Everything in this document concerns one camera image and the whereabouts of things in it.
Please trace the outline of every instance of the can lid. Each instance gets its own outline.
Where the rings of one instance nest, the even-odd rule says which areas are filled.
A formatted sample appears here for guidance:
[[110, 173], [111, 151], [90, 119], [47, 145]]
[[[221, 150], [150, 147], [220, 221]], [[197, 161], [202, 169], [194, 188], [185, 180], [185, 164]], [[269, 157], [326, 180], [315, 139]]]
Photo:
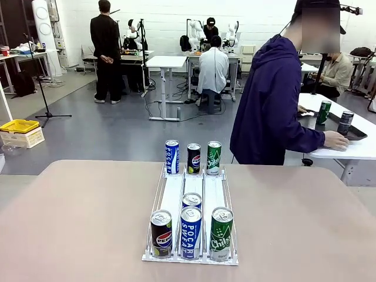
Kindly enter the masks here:
[[218, 207], [213, 210], [213, 218], [219, 222], [230, 222], [234, 218], [233, 212], [226, 207]]
[[201, 146], [199, 144], [192, 143], [192, 144], [188, 145], [188, 149], [190, 149], [190, 150], [199, 150], [199, 149], [201, 149]]
[[152, 214], [151, 222], [157, 226], [163, 226], [168, 224], [172, 219], [171, 214], [167, 210], [156, 210]]
[[208, 146], [212, 148], [219, 148], [219, 147], [222, 147], [222, 144], [218, 141], [210, 141], [208, 143]]
[[185, 207], [182, 210], [182, 219], [187, 222], [197, 222], [201, 219], [201, 210], [197, 207]]
[[187, 193], [183, 196], [183, 203], [187, 206], [198, 206], [201, 201], [201, 196], [197, 193]]
[[166, 141], [166, 145], [168, 145], [168, 146], [176, 146], [176, 145], [179, 145], [179, 141], [177, 141], [177, 140], [167, 140]]

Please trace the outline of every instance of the chilsung can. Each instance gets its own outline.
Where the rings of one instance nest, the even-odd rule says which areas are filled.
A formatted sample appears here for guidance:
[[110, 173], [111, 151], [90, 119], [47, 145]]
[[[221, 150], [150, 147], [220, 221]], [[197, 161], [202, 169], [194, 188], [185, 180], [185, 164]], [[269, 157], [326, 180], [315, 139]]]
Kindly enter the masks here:
[[230, 209], [218, 207], [211, 215], [210, 258], [214, 261], [226, 261], [230, 254], [234, 214]]
[[168, 174], [179, 173], [179, 142], [166, 141], [166, 167]]
[[167, 210], [156, 210], [150, 219], [153, 255], [169, 257], [172, 251], [172, 216]]
[[201, 209], [202, 198], [197, 193], [186, 193], [183, 196], [183, 208], [185, 207], [198, 207]]
[[218, 141], [210, 141], [207, 144], [207, 167], [209, 175], [219, 174], [219, 163], [221, 161], [222, 144]]
[[348, 130], [350, 129], [351, 123], [354, 118], [354, 113], [350, 111], [345, 111], [342, 114], [340, 124], [338, 125], [337, 132], [342, 134], [343, 136], [346, 136], [348, 133]]
[[202, 213], [197, 207], [182, 210], [181, 251], [185, 260], [196, 260], [200, 256]]
[[188, 147], [188, 173], [200, 173], [201, 146], [199, 144], [189, 144]]
[[327, 121], [330, 112], [331, 102], [323, 101], [321, 103], [320, 111], [318, 112], [316, 124], [323, 125]]

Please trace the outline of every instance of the pepsi logo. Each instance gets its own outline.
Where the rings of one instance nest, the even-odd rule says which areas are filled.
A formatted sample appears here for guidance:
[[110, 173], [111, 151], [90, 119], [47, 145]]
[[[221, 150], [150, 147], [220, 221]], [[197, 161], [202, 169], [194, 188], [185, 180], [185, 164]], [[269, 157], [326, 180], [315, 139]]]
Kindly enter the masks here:
[[157, 237], [157, 244], [161, 247], [168, 247], [171, 244], [172, 231], [162, 234]]
[[192, 159], [192, 165], [193, 166], [200, 166], [200, 159], [201, 159], [201, 156], [200, 155], [198, 155], [198, 156], [196, 156], [196, 157], [194, 157], [193, 159]]

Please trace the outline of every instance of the white wall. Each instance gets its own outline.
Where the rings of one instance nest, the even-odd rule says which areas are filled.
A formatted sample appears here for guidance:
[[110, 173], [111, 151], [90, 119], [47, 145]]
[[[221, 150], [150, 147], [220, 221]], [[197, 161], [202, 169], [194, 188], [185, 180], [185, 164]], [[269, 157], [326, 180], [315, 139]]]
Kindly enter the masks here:
[[[81, 63], [81, 45], [91, 45], [90, 19], [98, 15], [97, 0], [56, 0], [65, 38], [69, 65]], [[348, 34], [343, 37], [343, 51], [376, 44], [376, 1], [342, 0], [342, 4], [354, 4], [364, 8], [363, 16], [341, 13], [341, 23]], [[127, 22], [144, 18], [146, 38], [150, 50], [156, 55], [181, 54], [179, 39], [186, 33], [186, 19], [206, 22], [213, 16], [219, 32], [227, 32], [230, 22], [239, 21], [240, 45], [256, 45], [258, 48], [270, 37], [279, 33], [289, 22], [296, 0], [111, 0], [112, 10], [121, 9], [112, 15], [120, 20], [120, 33], [127, 30]]]

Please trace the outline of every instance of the blue can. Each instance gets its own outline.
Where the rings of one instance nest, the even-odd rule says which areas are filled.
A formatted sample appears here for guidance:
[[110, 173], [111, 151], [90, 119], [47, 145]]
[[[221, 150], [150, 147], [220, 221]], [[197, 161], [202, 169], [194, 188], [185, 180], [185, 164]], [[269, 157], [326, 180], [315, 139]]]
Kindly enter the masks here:
[[166, 141], [166, 167], [168, 174], [179, 173], [179, 142]]
[[185, 207], [182, 210], [182, 238], [180, 250], [185, 260], [197, 260], [200, 257], [202, 213], [197, 207]]
[[183, 196], [182, 200], [183, 208], [185, 207], [198, 207], [201, 209], [202, 199], [201, 196], [197, 193], [186, 193]]

